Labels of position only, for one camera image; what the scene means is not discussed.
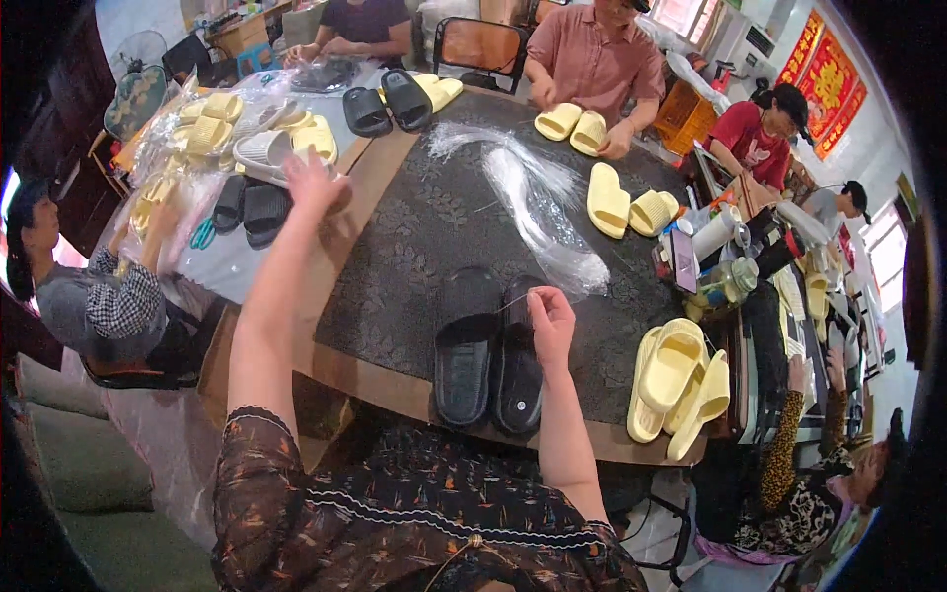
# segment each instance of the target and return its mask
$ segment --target blue stool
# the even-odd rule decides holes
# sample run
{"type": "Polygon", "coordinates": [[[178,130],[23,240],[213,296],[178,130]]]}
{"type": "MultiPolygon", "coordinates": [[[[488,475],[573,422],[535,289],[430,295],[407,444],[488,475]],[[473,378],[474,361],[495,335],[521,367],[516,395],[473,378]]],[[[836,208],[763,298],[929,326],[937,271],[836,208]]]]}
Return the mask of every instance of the blue stool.
{"type": "Polygon", "coordinates": [[[254,72],[279,69],[281,69],[279,62],[270,44],[254,45],[237,56],[237,71],[241,79],[254,72]]]}

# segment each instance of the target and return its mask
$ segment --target floral dress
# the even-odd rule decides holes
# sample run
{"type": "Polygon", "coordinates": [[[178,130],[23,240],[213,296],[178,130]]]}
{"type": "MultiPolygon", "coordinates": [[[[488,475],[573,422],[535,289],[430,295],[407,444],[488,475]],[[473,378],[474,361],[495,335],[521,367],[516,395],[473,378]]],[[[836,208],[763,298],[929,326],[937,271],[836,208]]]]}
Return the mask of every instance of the floral dress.
{"type": "Polygon", "coordinates": [[[611,527],[562,492],[411,428],[360,466],[306,475],[277,416],[237,409],[214,522],[222,590],[647,590],[611,527]]]}

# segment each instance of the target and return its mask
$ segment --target gray cushion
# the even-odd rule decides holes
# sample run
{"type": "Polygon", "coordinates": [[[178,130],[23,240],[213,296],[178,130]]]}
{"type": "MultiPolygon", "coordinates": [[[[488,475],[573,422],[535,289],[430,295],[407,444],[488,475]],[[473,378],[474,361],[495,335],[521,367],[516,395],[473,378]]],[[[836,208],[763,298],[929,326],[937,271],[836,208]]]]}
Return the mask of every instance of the gray cushion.
{"type": "Polygon", "coordinates": [[[27,401],[101,420],[109,419],[96,388],[70,382],[60,372],[22,353],[16,357],[16,381],[20,394],[27,401]]]}
{"type": "Polygon", "coordinates": [[[27,413],[58,510],[152,509],[152,473],[110,422],[35,403],[27,413]]]}

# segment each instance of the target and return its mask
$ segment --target leopard print sleeve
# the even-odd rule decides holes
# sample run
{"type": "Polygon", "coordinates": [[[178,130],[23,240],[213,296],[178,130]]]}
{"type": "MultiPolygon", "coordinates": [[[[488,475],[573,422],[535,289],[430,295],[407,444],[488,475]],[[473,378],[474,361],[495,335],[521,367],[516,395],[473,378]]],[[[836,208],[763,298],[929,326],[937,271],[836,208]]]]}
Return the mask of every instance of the leopard print sleeve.
{"type": "Polygon", "coordinates": [[[803,395],[791,390],[786,394],[786,403],[782,407],[779,428],[770,445],[769,455],[763,466],[759,480],[759,500],[766,511],[773,511],[786,493],[793,487],[793,448],[795,432],[802,412],[803,395]]]}

